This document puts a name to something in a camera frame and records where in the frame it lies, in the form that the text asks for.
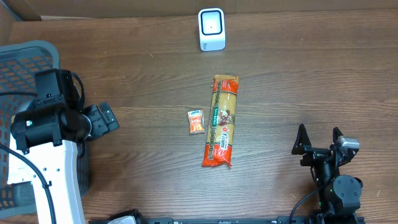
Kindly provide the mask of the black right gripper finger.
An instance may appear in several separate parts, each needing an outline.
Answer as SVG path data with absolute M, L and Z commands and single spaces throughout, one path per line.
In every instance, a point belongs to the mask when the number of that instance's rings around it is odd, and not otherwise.
M 298 127 L 297 137 L 292 148 L 293 155 L 304 155 L 307 153 L 307 149 L 310 149 L 312 144 L 310 142 L 309 136 L 305 125 L 302 123 Z
M 337 146 L 343 145 L 343 133 L 338 127 L 333 128 L 333 144 Z

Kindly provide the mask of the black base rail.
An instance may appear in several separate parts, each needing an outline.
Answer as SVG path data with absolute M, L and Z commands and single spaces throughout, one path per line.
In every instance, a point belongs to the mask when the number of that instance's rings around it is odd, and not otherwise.
M 88 223 L 109 223 L 107 220 L 92 220 Z M 232 218 L 232 219 L 177 219 L 173 218 L 145 218 L 144 223 L 148 224 L 288 224 L 288 216 L 277 218 Z M 307 217 L 293 217 L 293 224 L 311 223 Z M 359 224 L 365 224 L 364 217 L 358 217 Z

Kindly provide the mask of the grey plastic mesh basket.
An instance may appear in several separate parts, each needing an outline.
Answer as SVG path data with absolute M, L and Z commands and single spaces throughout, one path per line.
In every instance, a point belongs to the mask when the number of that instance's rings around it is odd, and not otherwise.
M 36 213 L 33 187 L 19 181 L 27 166 L 5 151 L 11 143 L 11 124 L 17 113 L 37 99 L 35 74 L 60 68 L 57 49 L 43 40 L 1 47 L 1 216 Z M 88 190 L 88 149 L 78 160 L 78 185 L 81 196 Z

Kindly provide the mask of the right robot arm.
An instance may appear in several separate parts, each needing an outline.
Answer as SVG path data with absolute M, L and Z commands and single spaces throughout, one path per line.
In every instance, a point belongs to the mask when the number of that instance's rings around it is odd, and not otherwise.
M 343 175 L 339 167 L 351 162 L 357 155 L 360 143 L 333 128 L 333 140 L 328 148 L 313 147 L 304 124 L 298 127 L 292 148 L 293 155 L 301 155 L 300 165 L 309 167 L 316 189 L 304 196 L 290 212 L 289 223 L 364 223 L 357 217 L 363 182 L 352 175 Z M 306 217 L 295 217 L 298 207 L 310 197 L 318 196 L 318 210 Z

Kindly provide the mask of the white barcode scanner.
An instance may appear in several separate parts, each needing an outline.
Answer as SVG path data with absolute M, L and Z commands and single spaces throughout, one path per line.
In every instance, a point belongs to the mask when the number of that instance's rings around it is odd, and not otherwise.
M 226 47 L 224 12 L 206 8 L 198 13 L 200 49 L 204 52 L 223 50 Z

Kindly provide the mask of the orange spaghetti packet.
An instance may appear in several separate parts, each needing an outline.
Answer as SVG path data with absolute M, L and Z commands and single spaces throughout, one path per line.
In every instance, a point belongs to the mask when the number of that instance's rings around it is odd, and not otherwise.
M 239 77 L 215 75 L 202 165 L 231 165 Z

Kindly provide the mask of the small orange snack packet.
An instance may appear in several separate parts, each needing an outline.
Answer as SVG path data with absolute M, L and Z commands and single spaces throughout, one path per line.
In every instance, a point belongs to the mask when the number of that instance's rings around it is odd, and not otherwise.
M 187 114 L 189 122 L 189 134 L 205 133 L 203 111 L 189 111 Z

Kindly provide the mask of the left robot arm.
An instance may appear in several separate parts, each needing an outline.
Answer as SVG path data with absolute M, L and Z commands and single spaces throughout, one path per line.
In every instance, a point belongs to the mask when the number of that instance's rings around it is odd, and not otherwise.
M 27 168 L 19 181 L 30 182 L 40 223 L 85 223 L 78 160 L 88 141 L 119 128 L 107 103 L 85 106 L 76 73 L 50 69 L 35 74 L 37 99 L 17 113 L 11 143 L 4 148 Z

